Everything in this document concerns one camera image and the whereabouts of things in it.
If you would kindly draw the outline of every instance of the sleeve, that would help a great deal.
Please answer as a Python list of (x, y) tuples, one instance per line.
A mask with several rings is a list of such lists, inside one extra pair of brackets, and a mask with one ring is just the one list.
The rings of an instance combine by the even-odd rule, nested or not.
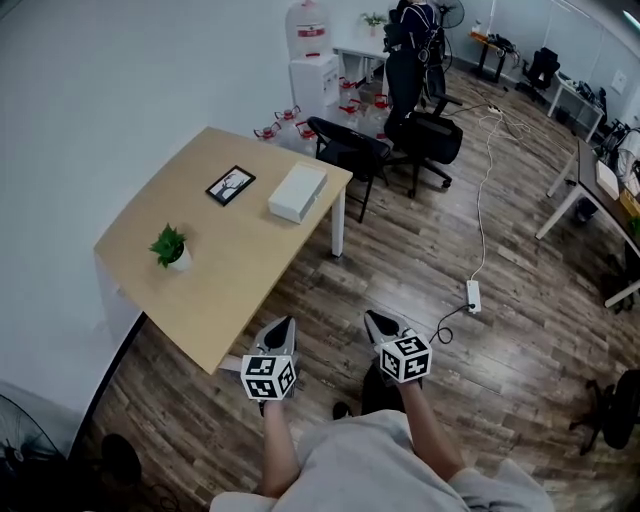
[(269, 512), (276, 500), (257, 494), (223, 492), (211, 502), (209, 512)]
[(544, 489), (511, 460), (504, 460), (500, 464), (493, 479), (467, 468), (455, 475), (449, 485), (472, 511), (554, 511), (553, 503)]

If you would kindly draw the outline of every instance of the white desk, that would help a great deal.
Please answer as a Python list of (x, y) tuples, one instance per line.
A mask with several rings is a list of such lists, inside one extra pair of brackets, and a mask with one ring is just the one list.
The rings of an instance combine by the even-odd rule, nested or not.
[[(373, 61), (381, 60), (386, 62), (388, 53), (384, 50), (384, 36), (382, 33), (378, 37), (371, 36), (345, 36), (333, 45), (334, 51), (338, 54), (340, 59), (341, 71), (344, 70), (345, 76), (347, 76), (347, 68), (344, 61), (345, 55), (354, 55), (364, 60), (364, 78), (367, 83), (371, 82), (371, 75), (373, 74)], [(389, 84), (387, 82), (387, 70), (384, 70), (384, 79), (382, 82), (382, 94), (388, 94)]]
[(549, 108), (549, 113), (547, 114), (547, 117), (551, 117), (551, 115), (553, 114), (553, 111), (558, 106), (558, 101), (560, 101), (560, 96), (562, 95), (562, 91), (567, 91), (569, 94), (578, 98), (582, 102), (582, 107), (580, 107), (580, 112), (578, 113), (577, 119), (580, 119), (580, 114), (582, 114), (585, 106), (589, 107), (591, 110), (593, 110), (597, 114), (597, 119), (593, 123), (593, 126), (591, 127), (591, 131), (589, 132), (589, 135), (587, 135), (587, 138), (585, 139), (586, 142), (589, 142), (591, 140), (591, 137), (593, 137), (593, 134), (595, 133), (596, 128), (598, 127), (598, 124), (600, 124), (600, 120), (602, 119), (602, 116), (604, 116), (604, 112), (599, 107), (596, 107), (593, 103), (589, 103), (582, 96), (580, 96), (580, 94), (578, 94), (578, 91), (576, 91), (573, 87), (571, 87), (566, 82), (566, 80), (563, 80), (562, 78), (560, 78), (558, 73), (556, 73), (554, 76), (558, 81), (558, 90), (556, 92), (556, 95), (553, 98), (553, 102), (551, 103), (551, 108)]
[[(638, 257), (640, 257), (640, 238), (637, 237), (629, 227), (629, 214), (620, 201), (612, 199), (596, 182), (597, 164), (598, 159), (589, 144), (579, 140), (576, 151), (571, 155), (564, 169), (556, 178), (549, 192), (547, 192), (547, 196), (552, 197), (569, 173), (577, 167), (576, 186), (571, 189), (571, 192), (560, 206), (558, 206), (555, 213), (544, 226), (540, 228), (540, 231), (536, 234), (536, 238), (542, 240), (571, 205), (584, 196), (602, 212), (605, 218), (617, 229), (620, 235), (622, 235), (625, 242), (627, 242)], [(636, 281), (613, 297), (610, 297), (605, 301), (604, 305), (610, 308), (638, 290), (640, 290), (640, 281)]]

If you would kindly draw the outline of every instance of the potted plant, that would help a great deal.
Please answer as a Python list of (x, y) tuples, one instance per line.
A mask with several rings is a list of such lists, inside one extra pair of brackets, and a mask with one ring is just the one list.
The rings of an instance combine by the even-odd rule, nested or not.
[(179, 271), (187, 270), (191, 266), (191, 254), (185, 245), (186, 240), (185, 235), (167, 224), (149, 250), (158, 255), (158, 265)]
[(376, 37), (376, 28), (378, 25), (382, 25), (387, 22), (387, 17), (382, 14), (371, 13), (367, 14), (366, 12), (362, 14), (362, 18), (365, 23), (369, 25), (371, 29), (371, 37)]

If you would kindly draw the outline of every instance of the picture frame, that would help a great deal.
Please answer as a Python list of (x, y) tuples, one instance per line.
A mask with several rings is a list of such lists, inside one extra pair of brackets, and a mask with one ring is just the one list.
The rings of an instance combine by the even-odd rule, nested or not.
[(207, 194), (222, 206), (227, 206), (240, 192), (255, 181), (256, 177), (242, 167), (234, 165), (224, 176), (207, 188)]

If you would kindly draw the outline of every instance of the white pot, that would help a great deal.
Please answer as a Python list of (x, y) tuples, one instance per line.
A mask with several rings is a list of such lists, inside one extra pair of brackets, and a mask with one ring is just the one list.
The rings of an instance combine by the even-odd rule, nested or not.
[(169, 266), (178, 272), (184, 272), (191, 266), (192, 261), (189, 249), (187, 249), (187, 246), (185, 245), (182, 255), (173, 263), (169, 263)]

